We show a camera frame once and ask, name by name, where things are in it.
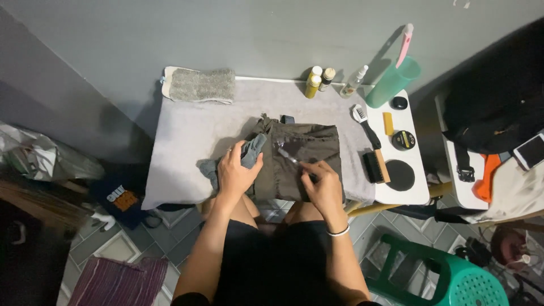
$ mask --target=forearm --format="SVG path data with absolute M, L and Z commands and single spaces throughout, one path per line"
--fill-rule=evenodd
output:
M 343 210 L 325 218 L 329 232 L 342 232 L 348 226 Z M 331 252 L 327 255 L 327 277 L 332 288 L 348 305 L 356 305 L 370 298 L 363 273 L 349 235 L 331 237 Z
M 232 199 L 218 195 L 206 224 L 187 257 L 187 263 L 178 279 L 174 298 L 188 292 L 198 292 L 211 302 L 217 290 L 225 235 L 234 204 Z

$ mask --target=person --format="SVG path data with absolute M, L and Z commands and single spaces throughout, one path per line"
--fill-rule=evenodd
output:
M 370 302 L 347 234 L 338 174 L 324 161 L 300 163 L 311 203 L 293 204 L 283 233 L 270 237 L 257 229 L 259 212 L 244 194 L 263 156 L 251 169 L 243 167 L 243 144 L 234 145 L 219 163 L 219 192 L 202 209 L 206 222 L 171 305 L 378 305 Z

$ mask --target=white bracelet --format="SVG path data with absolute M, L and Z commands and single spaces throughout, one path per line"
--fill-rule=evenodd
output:
M 347 233 L 348 231 L 349 231 L 349 224 L 348 224 L 348 227 L 347 227 L 345 230 L 343 230 L 343 231 L 341 231 L 341 232 L 339 232 L 339 233 L 337 233 L 337 234 L 333 234 L 333 233 L 331 233 L 331 232 L 329 232 L 329 231 L 327 231 L 327 234 L 329 234 L 329 236 L 332 236 L 332 237 L 337 237 L 337 236 L 342 236 L 342 235 L 344 235 L 344 234 Z

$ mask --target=yellow eraser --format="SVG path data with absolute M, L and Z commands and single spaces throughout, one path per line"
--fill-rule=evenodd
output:
M 393 129 L 393 117 L 391 116 L 391 113 L 384 113 L 384 127 L 385 135 L 391 136 L 395 134 L 395 130 Z

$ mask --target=small bottle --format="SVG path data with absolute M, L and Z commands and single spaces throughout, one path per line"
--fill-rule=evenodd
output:
M 323 73 L 323 68 L 319 66 L 314 66 L 312 70 L 310 71 L 310 75 L 308 75 L 308 79 L 306 80 L 306 86 L 310 83 L 310 80 L 313 76 L 319 76 L 321 77 L 321 74 Z
M 336 71 L 333 68 L 327 68 L 325 69 L 325 72 L 323 72 L 323 78 L 321 80 L 321 85 L 319 85 L 319 91 L 325 91 L 327 87 L 332 82 L 332 79 L 335 77 Z
M 321 77 L 320 76 L 312 76 L 312 79 L 310 80 L 310 83 L 306 86 L 306 92 L 304 95 L 306 98 L 311 99 L 315 97 L 317 89 L 319 85 L 321 84 Z
M 351 95 L 357 91 L 357 87 L 361 85 L 361 82 L 363 82 L 363 77 L 367 73 L 368 66 L 365 65 L 356 75 L 353 75 L 349 78 L 347 83 L 342 87 L 342 90 L 340 90 L 340 96 L 344 99 L 347 99 L 351 97 Z

